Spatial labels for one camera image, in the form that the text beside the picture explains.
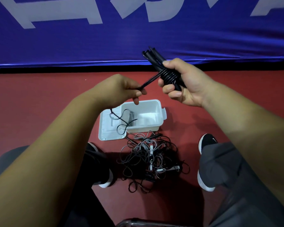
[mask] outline blue banner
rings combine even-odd
[[[0,0],[0,67],[284,60],[284,0]]]

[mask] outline right hand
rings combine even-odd
[[[189,106],[202,107],[206,94],[214,85],[215,81],[203,71],[185,61],[176,58],[172,61],[164,61],[163,65],[170,69],[175,69],[181,73],[181,77],[187,88],[181,86],[182,92],[175,91],[173,84],[164,86],[162,79],[158,84],[163,87],[163,93],[168,94],[171,99],[178,100]]]

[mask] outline left hand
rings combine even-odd
[[[135,80],[116,74],[103,80],[85,94],[94,98],[104,110],[118,107],[128,99],[133,99],[133,102],[138,105],[139,96],[147,94],[145,89],[135,90],[140,86]]]

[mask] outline white packaging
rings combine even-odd
[[[119,117],[123,113],[121,118],[126,122],[137,119],[126,128],[127,133],[157,131],[163,124],[163,120],[167,118],[165,108],[161,108],[161,103],[157,99],[140,101],[139,105],[135,105],[134,102],[126,102],[113,108],[113,112]],[[126,123],[122,120],[111,115],[109,109],[104,110],[100,114],[98,137],[102,141],[124,139],[126,136],[126,132],[124,133],[125,125]]]

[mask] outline fingernail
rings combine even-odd
[[[169,61],[163,61],[163,65],[168,65]]]

